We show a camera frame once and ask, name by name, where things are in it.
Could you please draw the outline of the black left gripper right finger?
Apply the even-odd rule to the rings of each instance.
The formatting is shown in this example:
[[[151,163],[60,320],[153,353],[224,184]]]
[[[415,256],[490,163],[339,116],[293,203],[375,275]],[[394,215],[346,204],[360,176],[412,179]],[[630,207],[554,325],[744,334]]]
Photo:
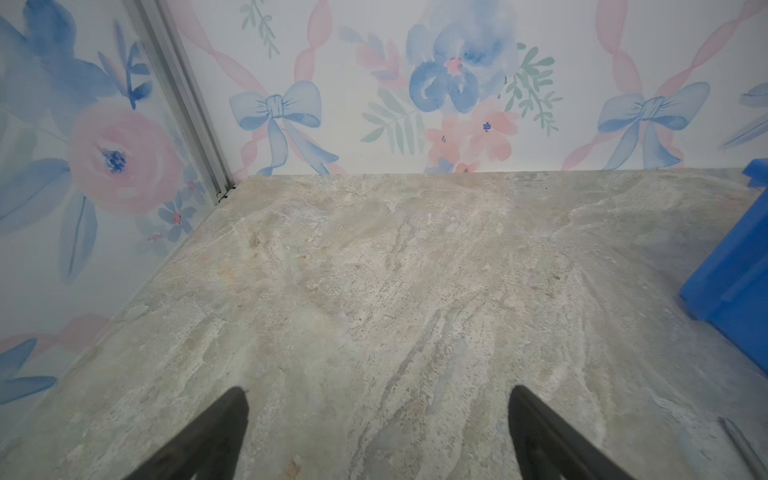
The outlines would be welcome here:
[[[632,479],[523,385],[511,390],[508,425],[523,479]]]

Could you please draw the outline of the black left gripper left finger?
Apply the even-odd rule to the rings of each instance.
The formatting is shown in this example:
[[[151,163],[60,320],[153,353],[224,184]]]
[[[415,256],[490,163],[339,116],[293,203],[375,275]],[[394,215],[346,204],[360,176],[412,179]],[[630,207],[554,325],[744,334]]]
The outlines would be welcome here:
[[[129,479],[232,479],[248,427],[249,404],[232,387],[127,475]]]

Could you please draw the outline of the yellow handled screwdriver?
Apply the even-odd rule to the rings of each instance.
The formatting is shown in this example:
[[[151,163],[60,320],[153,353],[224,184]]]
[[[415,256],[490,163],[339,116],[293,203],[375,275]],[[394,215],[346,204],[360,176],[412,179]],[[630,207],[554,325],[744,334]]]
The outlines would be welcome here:
[[[766,465],[736,423],[725,417],[719,417],[718,422],[744,461],[752,477],[756,480],[767,480],[768,472]]]

